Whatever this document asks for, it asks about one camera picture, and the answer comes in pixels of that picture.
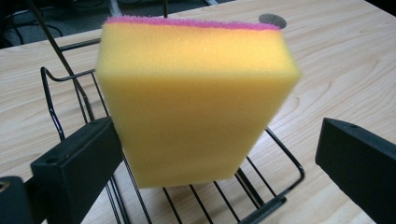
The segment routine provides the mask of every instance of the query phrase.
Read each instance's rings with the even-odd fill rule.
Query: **wooden table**
[[[288,22],[284,36],[304,72],[270,127],[306,171],[303,183],[263,223],[373,223],[314,158],[323,118],[355,123],[396,143],[396,18],[361,0],[237,0],[170,17],[258,22],[263,13],[277,14]],[[57,41],[63,45],[98,36],[100,31],[93,31]],[[97,46],[92,46],[65,55],[78,72],[94,68],[96,54]],[[47,41],[0,50],[0,176],[19,175],[27,180],[30,162],[59,142],[42,91],[41,66],[57,77],[66,74]],[[55,109],[69,135],[84,123],[76,95],[68,85],[50,86]],[[91,100],[94,105],[98,102],[95,97]],[[275,152],[267,155],[256,151],[251,157],[258,165],[265,165],[270,156],[274,157],[271,161],[278,161]],[[276,187],[284,185],[283,176],[288,175],[282,166],[282,162],[271,164],[269,176]],[[145,197],[155,201],[155,191]],[[160,204],[154,203],[149,209],[163,222],[173,222],[163,214]],[[185,209],[191,216],[188,223],[201,222],[193,209]],[[139,223],[139,215],[133,220]],[[84,222],[114,223],[105,194]],[[229,223],[224,219],[219,222]]]

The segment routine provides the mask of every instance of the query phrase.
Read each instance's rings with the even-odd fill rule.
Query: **black object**
[[[25,184],[0,180],[5,223],[80,223],[122,162],[111,118],[92,121],[32,163]]]
[[[336,119],[324,119],[316,163],[376,223],[396,223],[396,145]]]

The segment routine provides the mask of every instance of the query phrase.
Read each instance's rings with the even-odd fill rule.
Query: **sponge holder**
[[[49,109],[49,114],[54,122],[55,128],[62,140],[65,139],[64,128],[58,119],[57,113],[55,113],[55,108],[52,103],[52,95],[50,93],[49,79],[61,85],[70,85],[70,90],[74,90],[77,96],[78,107],[81,112],[81,117],[85,123],[98,119],[95,114],[102,114],[105,117],[109,116],[106,109],[105,102],[103,100],[100,88],[96,82],[94,70],[88,70],[75,74],[73,69],[69,65],[68,61],[63,55],[64,51],[79,49],[87,47],[90,45],[95,45],[100,42],[100,39],[89,40],[81,43],[76,43],[64,47],[59,47],[50,34],[46,24],[39,15],[38,10],[31,0],[26,0],[29,7],[32,9],[35,17],[43,29],[43,32],[47,36],[50,44],[54,48],[57,56],[61,60],[66,72],[67,77],[57,78],[53,76],[50,71],[42,67],[41,68],[41,78],[43,81],[43,88],[46,94],[47,105]],[[131,223],[134,221],[135,217],[142,217],[138,220],[139,223],[144,222],[145,219],[147,223],[156,222],[155,218],[158,218],[156,214],[152,213],[150,207],[155,204],[155,200],[147,202],[147,194],[151,192],[158,193],[161,191],[163,197],[168,204],[168,211],[174,214],[174,221],[178,223],[191,223],[191,220],[185,220],[185,209],[181,207],[180,209],[180,195],[175,196],[175,191],[189,192],[190,200],[187,203],[183,203],[184,207],[189,206],[189,204],[197,204],[196,210],[193,210],[194,216],[199,218],[194,220],[199,223],[215,223],[217,222],[217,213],[219,210],[223,211],[222,214],[227,213],[230,220],[234,220],[237,223],[258,223],[263,218],[274,212],[279,206],[281,206],[285,201],[285,195],[294,189],[298,184],[300,184],[304,179],[304,169],[302,165],[294,158],[290,151],[285,147],[285,145],[276,137],[276,135],[267,128],[265,134],[269,136],[266,138],[268,141],[274,142],[275,149],[277,153],[274,153],[272,159],[267,159],[269,166],[258,167],[253,162],[254,160],[250,157],[246,158],[243,166],[238,169],[235,173],[234,178],[230,180],[214,181],[213,184],[205,185],[189,185],[180,188],[162,188],[153,189],[152,191],[147,191],[146,189],[138,189],[132,172],[129,168],[127,160],[123,157],[123,164],[119,167],[116,173],[109,179],[105,190],[108,195],[109,202],[111,204],[111,209],[113,210],[115,219],[117,223]],[[286,176],[292,176],[292,181],[286,181],[284,184],[276,184],[276,188],[270,185],[270,182],[274,179],[285,179],[282,172],[269,175],[270,178],[265,178],[263,171],[271,171],[271,163],[275,162],[277,164],[285,164]],[[129,181],[125,184],[126,176],[128,176]],[[204,191],[202,189],[213,189],[211,191]],[[125,195],[123,192],[129,191],[133,197]],[[218,200],[217,207],[213,210],[212,206],[208,206],[205,198],[207,194],[213,195],[217,194],[220,198]],[[250,206],[251,209],[243,209],[244,212],[240,212],[238,207],[241,207],[240,202],[243,207]]]
[[[71,89],[74,88],[78,97],[78,104],[79,104],[79,109],[81,111],[81,116],[83,117],[85,123],[88,123],[89,121],[96,119],[94,114],[98,113],[97,110],[100,109],[100,107],[103,110],[102,114],[104,112],[106,116],[109,116],[106,109],[106,104],[100,92],[100,87],[98,86],[98,83],[95,79],[94,70],[83,72],[70,77],[57,78],[53,76],[52,73],[47,68],[42,67],[41,77],[43,81],[44,91],[46,93],[49,113],[50,116],[52,117],[52,120],[55,124],[55,127],[57,129],[57,132],[61,140],[65,139],[64,129],[63,129],[63,125],[58,120],[57,113],[55,113],[55,108],[52,103],[52,96],[50,94],[49,79],[55,82],[64,82],[62,85],[70,85]],[[85,92],[86,89],[88,90],[88,92],[90,92],[91,97],[93,92],[97,94],[94,103],[90,103],[89,97]],[[285,178],[285,176],[272,175],[272,180],[266,179],[261,170],[262,169],[270,170],[271,167],[258,167],[253,162],[253,159],[247,157],[246,161],[244,162],[244,165],[238,169],[233,179],[214,181],[213,182],[214,187],[212,189],[214,189],[214,191],[217,192],[216,194],[218,194],[222,199],[222,205],[218,204],[216,209],[228,210],[228,212],[226,213],[231,214],[231,216],[237,223],[257,223],[263,218],[267,217],[269,214],[275,211],[279,206],[281,206],[286,201],[285,195],[289,193],[292,189],[294,189],[304,179],[304,169],[302,165],[294,158],[294,156],[285,147],[285,145],[276,137],[276,135],[269,128],[266,129],[265,134],[269,136],[267,140],[268,141],[272,140],[273,142],[275,142],[277,150],[283,152],[284,155],[286,155],[285,158],[288,158],[289,161],[291,161],[290,163],[292,163],[295,166],[295,168],[298,171],[299,177],[293,182],[291,182],[285,188],[277,187],[275,189],[270,185],[270,182],[274,181],[274,178]],[[285,159],[280,159],[280,158],[273,158],[271,160],[282,162],[285,164],[287,163]],[[135,214],[135,212],[137,212],[136,210],[140,210],[140,212],[144,214],[147,223],[155,222],[155,218],[152,217],[152,214],[149,211],[150,209],[148,209],[148,207],[151,207],[152,204],[155,202],[145,202],[144,194],[147,194],[147,190],[137,188],[134,182],[133,174],[129,169],[129,165],[127,160],[125,160],[125,157],[123,158],[123,163],[124,164],[119,168],[119,169],[123,169],[123,171],[119,171],[119,170],[116,171],[116,173],[110,178],[108,184],[106,185],[106,191],[116,220],[118,221],[118,223],[131,223],[132,220],[130,219],[130,217],[139,217],[140,215]],[[130,184],[129,185],[124,184],[125,175],[120,175],[122,176],[120,179],[117,175],[117,172],[128,174],[130,178]],[[228,186],[231,185],[235,186],[235,183],[237,183],[236,185],[239,186],[233,188],[233,189],[237,189],[237,192],[230,192]],[[205,202],[203,200],[203,198],[205,198],[205,195],[203,196],[202,193],[200,194],[202,188],[204,189],[211,188],[208,185],[210,184],[189,185],[186,186],[185,188],[189,189],[192,195],[191,198],[195,200],[195,202],[191,202],[191,203],[195,203],[199,205],[198,210],[200,211],[194,211],[194,215],[197,216],[196,213],[202,212],[202,216],[201,217],[198,216],[198,218],[205,217],[208,223],[214,223],[217,212],[212,211],[210,208],[209,209],[206,208]],[[129,199],[130,196],[124,198],[122,194],[122,192],[124,191],[130,191],[130,189],[128,188],[134,188],[134,192],[132,194],[135,195],[135,198],[132,200],[138,202],[141,209],[131,209],[128,207],[128,204],[130,203],[126,203],[126,202],[131,200]],[[179,204],[179,197],[176,196],[175,199],[169,193],[170,191],[174,192],[175,188],[162,188],[161,191],[163,192],[164,197],[168,201],[168,205],[170,207],[169,211],[172,211],[174,213],[174,218],[176,219],[176,221],[178,223],[185,222],[183,220],[183,216],[186,216],[185,214],[183,214],[185,213],[185,211],[179,211],[179,209],[177,209],[177,204]],[[227,194],[239,195],[240,197],[237,200],[230,199],[229,198],[230,196],[226,196]],[[235,207],[238,207],[237,201],[244,201],[244,199],[242,199],[241,197],[245,197],[246,200],[250,201],[250,203],[253,205],[253,209],[252,210],[250,209],[250,211],[248,211],[249,212],[248,215],[246,215],[246,211],[240,212],[237,211],[237,209],[234,209]]]

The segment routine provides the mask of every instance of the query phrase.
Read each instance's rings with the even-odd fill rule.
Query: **yellow sponge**
[[[301,76],[274,25],[127,16],[96,71],[139,188],[232,177]]]

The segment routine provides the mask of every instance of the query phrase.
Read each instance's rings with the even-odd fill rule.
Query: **light wood surface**
[[[171,17],[258,22],[263,13],[277,14],[288,22],[283,33],[304,73],[270,127],[303,165],[306,178],[287,194],[288,201],[262,223],[374,223],[315,165],[315,153],[323,118],[355,123],[396,143],[396,18],[362,0],[237,0]],[[100,31],[93,31],[60,38],[58,43],[99,36]],[[97,46],[92,46],[65,55],[78,72],[94,68],[97,50]],[[65,76],[47,41],[0,50],[0,176],[19,175],[27,180],[31,176],[30,162],[59,142],[42,90],[41,66],[56,77]],[[85,80],[82,83],[94,108],[99,108],[92,84]],[[50,87],[55,109],[69,135],[84,123],[76,95],[68,84],[50,83]],[[104,115],[100,109],[95,111],[98,118]],[[285,158],[278,152],[261,149],[266,145],[263,137],[250,157],[275,188],[282,188],[290,175],[291,180],[295,178],[296,171],[283,163]],[[124,170],[121,167],[117,176],[120,184],[128,187]],[[216,204],[218,198],[210,188],[198,186],[204,201]],[[186,223],[203,222],[203,216],[188,203],[186,188],[170,191],[183,210]],[[131,213],[138,212],[132,190],[125,188],[123,194]],[[164,206],[160,190],[143,190],[143,196],[150,213],[160,220],[158,223],[175,222]],[[250,206],[246,200],[235,203],[245,215]],[[214,220],[231,223],[219,210],[213,205]],[[144,223],[141,212],[134,214],[132,220]],[[84,222],[115,222],[104,193]]]

